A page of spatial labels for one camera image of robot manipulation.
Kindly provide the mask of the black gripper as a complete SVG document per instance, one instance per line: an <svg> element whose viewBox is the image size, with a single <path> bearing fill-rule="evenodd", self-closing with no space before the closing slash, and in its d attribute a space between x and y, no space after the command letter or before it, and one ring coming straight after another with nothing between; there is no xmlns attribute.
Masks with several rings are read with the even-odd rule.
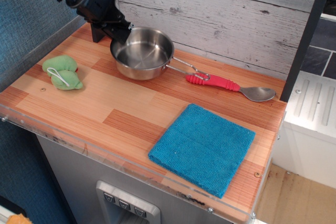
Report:
<svg viewBox="0 0 336 224"><path fill-rule="evenodd" d="M76 10L89 23L107 24L102 31L113 41L125 44L131 34L131 23L116 7L116 0L80 0Z"/></svg>

